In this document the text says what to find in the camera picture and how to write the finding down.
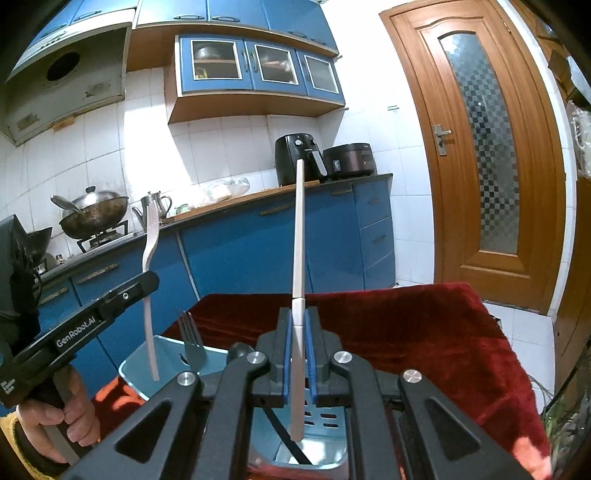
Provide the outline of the person's left hand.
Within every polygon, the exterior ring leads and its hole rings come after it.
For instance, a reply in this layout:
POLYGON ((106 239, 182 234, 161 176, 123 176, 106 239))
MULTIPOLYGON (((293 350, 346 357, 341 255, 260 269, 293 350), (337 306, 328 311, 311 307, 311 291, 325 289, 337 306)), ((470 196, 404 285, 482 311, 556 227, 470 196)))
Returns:
POLYGON ((71 366, 65 368, 64 372, 68 374, 71 395, 62 409, 37 400, 27 400, 16 408, 19 422, 29 443, 43 457, 58 464, 65 464, 66 458, 47 435, 45 426, 66 423, 67 437, 81 447, 94 445, 100 437, 99 420, 81 377, 71 366))

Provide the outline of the yellow sleeve forearm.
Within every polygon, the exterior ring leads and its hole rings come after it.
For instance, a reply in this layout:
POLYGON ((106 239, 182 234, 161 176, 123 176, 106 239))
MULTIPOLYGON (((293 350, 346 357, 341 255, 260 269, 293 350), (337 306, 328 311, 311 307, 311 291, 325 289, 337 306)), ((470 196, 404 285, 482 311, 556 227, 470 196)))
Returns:
POLYGON ((27 439, 17 414, 1 418, 1 479, 59 479, 69 469, 37 452, 27 439))

